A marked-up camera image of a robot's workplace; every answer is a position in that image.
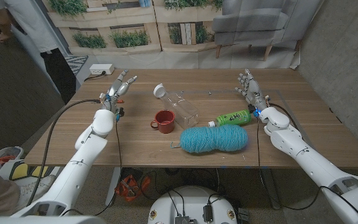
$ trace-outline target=armchair leg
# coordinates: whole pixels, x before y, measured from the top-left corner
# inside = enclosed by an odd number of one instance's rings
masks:
[[[267,56],[269,56],[270,50],[272,49],[272,45],[269,45],[266,47],[266,51],[265,51],[265,57],[264,57],[264,62],[266,62]]]
[[[299,51],[299,48],[301,47],[301,44],[302,44],[302,40],[298,40],[296,42],[295,51]]]
[[[218,47],[216,47],[216,58],[219,58],[219,53],[221,52],[221,47],[222,47],[222,45],[218,45]]]

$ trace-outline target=white power strip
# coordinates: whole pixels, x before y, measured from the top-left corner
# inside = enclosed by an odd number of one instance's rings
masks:
[[[114,67],[112,64],[93,64],[89,70],[91,70],[92,75],[100,75],[103,71],[106,72],[106,75],[111,75]]]

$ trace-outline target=clear plastic bottle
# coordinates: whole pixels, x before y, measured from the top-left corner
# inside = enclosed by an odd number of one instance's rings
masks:
[[[162,83],[155,87],[154,96],[163,101],[165,109],[173,111],[175,121],[183,129],[198,123],[198,109],[176,93],[167,92]]]

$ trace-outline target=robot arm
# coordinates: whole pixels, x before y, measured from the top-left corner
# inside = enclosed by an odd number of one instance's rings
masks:
[[[264,130],[270,136],[272,144],[296,160],[317,186],[329,188],[321,190],[344,223],[357,223],[358,176],[341,171],[305,143],[301,133],[290,125],[288,117],[275,108],[269,107],[268,97],[263,97],[258,83],[248,70],[246,74],[240,74],[239,78],[244,90],[240,88],[236,90],[255,107],[254,115],[266,123]]]
[[[45,209],[47,210],[46,216],[60,216],[74,206],[92,164],[107,144],[105,137],[113,129],[114,119],[118,121],[120,117],[120,110],[116,109],[117,99],[126,93],[129,85],[134,83],[137,78],[131,78],[122,84],[122,78],[126,72],[127,70],[119,75],[107,95],[101,95],[107,96],[103,103],[104,106],[97,110],[92,124],[77,139],[75,143],[77,152],[64,167],[49,191],[11,217],[35,215]]]

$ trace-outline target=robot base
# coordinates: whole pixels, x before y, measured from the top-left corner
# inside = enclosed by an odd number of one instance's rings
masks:
[[[185,217],[177,218],[177,220],[187,220],[185,222],[181,221],[181,223],[205,223],[203,218],[204,206],[207,205],[209,196],[216,194],[216,192],[199,186],[182,186],[175,190],[183,196],[185,201]],[[169,193],[177,206],[179,214],[183,216],[183,203],[181,197],[172,190]],[[213,220],[208,223],[237,224],[234,209],[225,198],[213,195],[210,201],[215,202],[211,205]],[[174,224],[176,217],[177,211],[175,210],[175,206],[173,206],[169,194],[165,193],[152,205],[147,223]]]

